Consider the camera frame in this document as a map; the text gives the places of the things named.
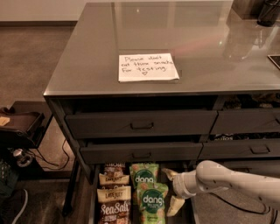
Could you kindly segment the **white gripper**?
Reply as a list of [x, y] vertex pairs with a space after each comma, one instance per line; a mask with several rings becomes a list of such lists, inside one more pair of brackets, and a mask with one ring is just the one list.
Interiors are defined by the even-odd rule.
[[167, 211], [167, 217], [177, 214], [180, 208], [185, 204], [185, 200], [194, 197], [197, 193], [196, 171], [177, 173], [168, 168], [163, 168], [167, 178], [172, 181], [173, 191], [178, 196], [172, 196], [170, 206]]

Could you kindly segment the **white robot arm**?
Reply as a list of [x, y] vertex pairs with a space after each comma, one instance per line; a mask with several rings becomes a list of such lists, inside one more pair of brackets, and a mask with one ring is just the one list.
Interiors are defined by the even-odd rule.
[[233, 171], [211, 160], [200, 162], [193, 171], [162, 171], [172, 182], [168, 217], [175, 216], [185, 200], [198, 193], [213, 193], [221, 189], [235, 189], [265, 205], [280, 210], [280, 179], [252, 173]]

